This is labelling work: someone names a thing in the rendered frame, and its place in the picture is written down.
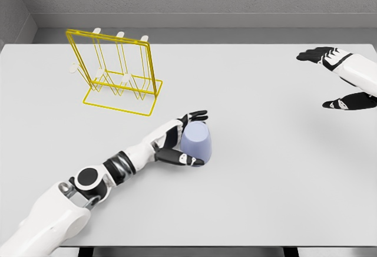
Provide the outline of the lavender cup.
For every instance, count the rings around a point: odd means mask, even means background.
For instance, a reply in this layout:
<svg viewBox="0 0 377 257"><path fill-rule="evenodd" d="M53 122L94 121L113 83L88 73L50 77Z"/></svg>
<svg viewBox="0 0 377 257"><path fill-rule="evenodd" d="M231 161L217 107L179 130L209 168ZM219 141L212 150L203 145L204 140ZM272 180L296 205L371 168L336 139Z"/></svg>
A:
<svg viewBox="0 0 377 257"><path fill-rule="evenodd" d="M207 125L201 121L188 123L182 134L180 149L206 164L211 157L211 137Z"/></svg>

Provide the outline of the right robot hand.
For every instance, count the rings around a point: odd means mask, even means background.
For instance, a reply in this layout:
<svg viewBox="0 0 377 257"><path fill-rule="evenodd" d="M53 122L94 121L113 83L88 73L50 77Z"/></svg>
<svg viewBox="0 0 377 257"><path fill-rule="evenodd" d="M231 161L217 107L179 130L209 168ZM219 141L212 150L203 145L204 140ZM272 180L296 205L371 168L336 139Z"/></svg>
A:
<svg viewBox="0 0 377 257"><path fill-rule="evenodd" d="M296 59L319 64L361 90L326 101L323 108L345 111L377 108L377 62L336 47L308 49L300 52Z"/></svg>

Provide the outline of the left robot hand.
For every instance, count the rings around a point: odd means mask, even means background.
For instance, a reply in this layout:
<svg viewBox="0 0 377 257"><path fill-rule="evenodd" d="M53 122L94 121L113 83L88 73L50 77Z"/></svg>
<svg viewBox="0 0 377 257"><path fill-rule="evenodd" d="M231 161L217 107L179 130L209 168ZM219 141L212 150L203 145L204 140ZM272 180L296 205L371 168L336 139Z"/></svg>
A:
<svg viewBox="0 0 377 257"><path fill-rule="evenodd" d="M199 110L187 113L181 118L170 120L155 129L143 139L143 142L151 147L151 155L147 162L161 161L176 166L204 166L204 160L188 155L176 148L181 142L183 131L188 123L205 123L207 119L207 110Z"/></svg>

